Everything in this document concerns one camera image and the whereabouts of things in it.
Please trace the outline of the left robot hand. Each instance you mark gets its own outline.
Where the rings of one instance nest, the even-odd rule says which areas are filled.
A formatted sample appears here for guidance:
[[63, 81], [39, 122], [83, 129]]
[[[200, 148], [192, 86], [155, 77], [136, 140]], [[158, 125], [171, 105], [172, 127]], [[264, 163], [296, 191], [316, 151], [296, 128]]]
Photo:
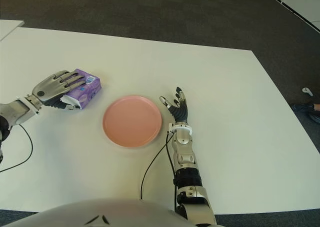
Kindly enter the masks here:
[[72, 72], [62, 70], [38, 83], [33, 88], [32, 95], [44, 106], [57, 109], [77, 110], [80, 109], [80, 106], [65, 103], [61, 98], [77, 87], [85, 84], [86, 79], [82, 74], [79, 74], [75, 70]]

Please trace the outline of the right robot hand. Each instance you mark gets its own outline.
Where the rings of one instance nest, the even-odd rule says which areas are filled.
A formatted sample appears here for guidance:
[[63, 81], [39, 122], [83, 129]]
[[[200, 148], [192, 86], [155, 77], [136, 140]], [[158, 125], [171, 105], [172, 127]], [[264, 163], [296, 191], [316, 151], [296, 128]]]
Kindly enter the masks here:
[[176, 88], [176, 94], [174, 99], [175, 106], [172, 105], [165, 97], [160, 96], [160, 102], [168, 109], [170, 114], [173, 116], [176, 123], [188, 122], [188, 105], [185, 94], [180, 87]]

